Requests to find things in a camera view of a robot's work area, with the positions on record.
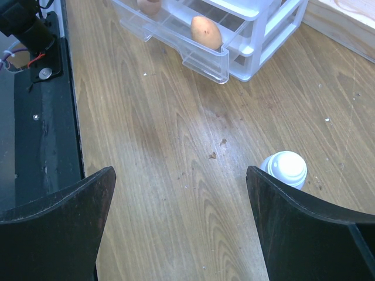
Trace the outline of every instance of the brown egg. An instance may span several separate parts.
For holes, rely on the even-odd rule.
[[[137,0],[137,4],[142,13],[154,16],[160,11],[162,0]]]
[[[220,30],[216,24],[204,16],[195,16],[190,28],[193,40],[210,49],[217,50],[223,44]]]

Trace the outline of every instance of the wooden floor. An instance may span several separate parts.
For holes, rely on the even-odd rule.
[[[305,192],[375,214],[374,64],[302,25],[218,85],[110,0],[66,3],[86,173],[118,176],[100,280],[267,280],[245,175],[280,150],[307,161]]]

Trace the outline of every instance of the debris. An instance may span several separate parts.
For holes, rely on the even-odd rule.
[[[216,159],[216,153],[213,152],[212,154],[210,154],[210,155],[209,155],[209,158],[210,158],[210,159]]]

